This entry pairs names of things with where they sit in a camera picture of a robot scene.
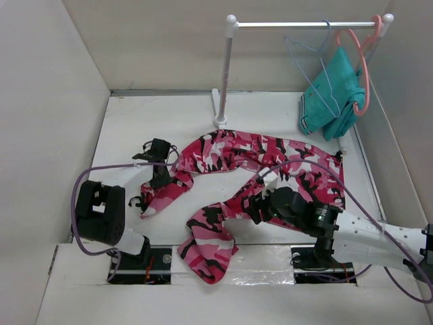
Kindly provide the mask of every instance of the clothing rack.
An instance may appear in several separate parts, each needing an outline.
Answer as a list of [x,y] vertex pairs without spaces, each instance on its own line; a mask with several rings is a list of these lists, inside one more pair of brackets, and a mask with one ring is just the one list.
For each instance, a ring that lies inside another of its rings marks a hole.
[[[365,59],[368,61],[371,59],[380,39],[385,35],[391,22],[394,21],[394,16],[392,14],[386,14],[382,16],[382,29],[379,33],[379,37],[375,44],[373,44],[367,53],[365,53]],[[215,127],[222,129],[227,125],[227,117],[225,116],[225,102],[227,99],[227,85],[229,82],[229,68],[231,59],[231,46],[233,43],[233,37],[235,31],[238,29],[263,29],[263,30],[273,30],[273,29],[374,29],[375,22],[238,22],[234,15],[228,15],[226,19],[226,31],[225,31],[225,55],[223,63],[223,80],[221,86],[221,94],[218,97],[218,89],[212,90],[212,98],[214,102]]]

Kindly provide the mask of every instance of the camouflage fabric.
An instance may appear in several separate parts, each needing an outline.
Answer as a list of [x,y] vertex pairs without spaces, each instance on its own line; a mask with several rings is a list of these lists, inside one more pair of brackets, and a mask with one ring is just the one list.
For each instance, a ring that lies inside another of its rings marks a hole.
[[[170,171],[173,181],[165,188],[153,190],[143,184],[145,203],[143,218],[167,207],[193,185],[192,173],[207,174],[231,171],[238,167],[258,172],[288,159],[306,159],[331,169],[343,180],[341,155],[332,156],[303,142],[278,139],[240,131],[218,130],[203,135],[184,151]],[[275,171],[277,187],[289,186],[307,201],[323,202],[344,208],[344,193],[338,183],[319,167],[296,162]],[[214,284],[224,276],[230,258],[237,252],[235,239],[224,228],[227,219],[251,219],[248,198],[263,189],[254,175],[225,202],[200,209],[187,222],[191,237],[178,249],[181,258],[203,281]],[[274,218],[274,225],[296,230],[293,225]]]

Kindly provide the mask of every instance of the white pole connector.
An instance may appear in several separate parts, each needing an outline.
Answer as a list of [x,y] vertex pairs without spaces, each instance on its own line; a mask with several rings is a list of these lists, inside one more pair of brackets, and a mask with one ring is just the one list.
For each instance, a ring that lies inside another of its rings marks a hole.
[[388,30],[388,27],[391,25],[391,23],[394,21],[394,15],[392,14],[386,14],[382,17],[382,29],[379,32],[379,37],[383,37],[386,34],[386,31]]
[[232,39],[235,34],[235,31],[237,30],[237,19],[234,15],[228,15],[225,22],[226,22],[225,36],[228,39]]

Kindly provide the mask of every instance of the teal garment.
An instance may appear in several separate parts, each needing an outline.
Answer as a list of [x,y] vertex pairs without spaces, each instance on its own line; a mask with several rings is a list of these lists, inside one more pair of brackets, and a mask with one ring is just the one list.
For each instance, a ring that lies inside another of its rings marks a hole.
[[323,127],[323,137],[329,141],[343,136],[355,124],[358,117],[353,112],[353,104],[358,102],[360,109],[364,107],[365,91],[359,87],[358,76],[343,47],[337,49],[326,66],[326,72],[338,106],[331,97],[331,89],[323,71],[314,80],[313,86],[337,117],[310,86],[300,99],[299,125],[304,134],[311,134]]

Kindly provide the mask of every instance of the transparent plastic sheet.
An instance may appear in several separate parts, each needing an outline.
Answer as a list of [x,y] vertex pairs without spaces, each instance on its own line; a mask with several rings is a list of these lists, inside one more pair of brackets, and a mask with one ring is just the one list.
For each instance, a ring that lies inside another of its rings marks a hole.
[[[292,256],[289,245],[238,245],[224,278],[218,284],[256,286],[295,284]],[[173,247],[171,262],[172,284],[197,284],[203,282],[182,261]]]

